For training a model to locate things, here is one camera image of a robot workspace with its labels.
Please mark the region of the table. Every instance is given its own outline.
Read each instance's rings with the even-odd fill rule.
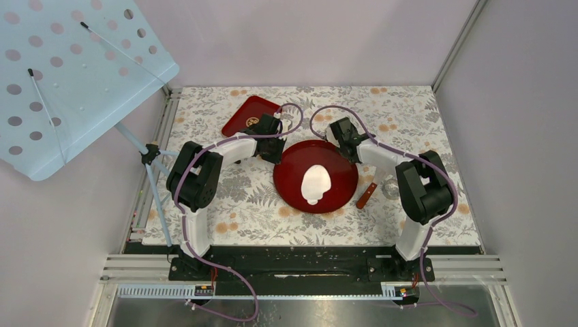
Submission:
[[[358,112],[380,141],[412,153],[437,151],[456,183],[459,206],[450,219],[436,226],[429,244],[480,244],[431,87],[186,87],[167,150],[180,151],[189,140],[210,144],[222,139],[221,128],[251,95],[276,104],[294,102],[304,109],[302,128],[289,135],[285,149],[315,138],[308,125],[317,108],[339,104]],[[347,115],[328,109],[315,117],[314,127],[318,131],[325,129],[343,116]],[[284,114],[282,119],[286,123],[291,117]],[[298,119],[295,112],[293,123]],[[172,167],[174,158],[167,157],[164,163]],[[273,185],[273,164],[251,158],[228,166],[221,173],[217,195],[208,210],[209,240],[218,245],[393,245],[406,219],[397,181],[388,176],[365,208],[358,210],[354,204],[371,183],[375,168],[358,165],[358,170],[358,189],[351,201],[335,212],[313,215],[289,207],[278,196]],[[165,184],[166,177],[161,175],[158,180],[161,198],[168,194]],[[172,242],[179,244],[181,213],[172,201],[164,203],[163,211]],[[142,243],[166,244],[154,207]]]

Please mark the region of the knife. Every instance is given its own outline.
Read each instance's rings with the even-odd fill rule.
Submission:
[[[381,170],[379,168],[376,169],[374,179],[371,181],[371,184],[369,184],[369,187],[365,190],[365,192],[363,192],[363,195],[361,196],[361,198],[359,198],[359,200],[357,200],[357,203],[355,204],[355,206],[358,209],[363,209],[363,207],[365,206],[365,204],[367,203],[367,201],[369,200],[371,195],[374,193],[374,191],[378,187],[378,184],[381,183],[381,181],[383,181],[385,176],[386,176],[385,170]]]

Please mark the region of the light blue board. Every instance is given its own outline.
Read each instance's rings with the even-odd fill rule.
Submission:
[[[131,0],[9,0],[0,3],[0,15],[0,158],[34,181],[64,166],[61,148],[69,162],[179,71]],[[93,40],[80,17],[131,58],[142,58],[142,67],[104,40]],[[140,37],[138,29],[146,35]],[[42,45],[33,46],[30,37]],[[149,52],[151,46],[156,53]],[[61,120],[58,138],[45,108],[30,109],[41,101],[28,68],[42,73],[37,83],[51,117]],[[128,74],[121,76],[121,69]],[[38,132],[42,138],[36,140]]]

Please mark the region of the gray floor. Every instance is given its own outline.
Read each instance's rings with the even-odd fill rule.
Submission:
[[[420,301],[433,300],[422,290]],[[392,309],[391,302],[366,300],[262,300],[258,319],[231,322],[183,306],[182,300],[119,298],[109,327],[139,326],[499,326],[490,295],[483,286],[446,286],[442,298],[474,307],[479,316],[462,317],[443,307]],[[206,306],[237,317],[253,313],[252,301],[213,300]]]

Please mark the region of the round red plate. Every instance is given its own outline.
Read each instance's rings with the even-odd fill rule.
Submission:
[[[301,195],[305,172],[313,165],[324,166],[331,188],[315,205]],[[279,195],[293,208],[305,213],[330,213],[344,206],[357,188],[357,167],[343,158],[329,142],[307,140],[283,152],[281,163],[273,169],[273,182]]]

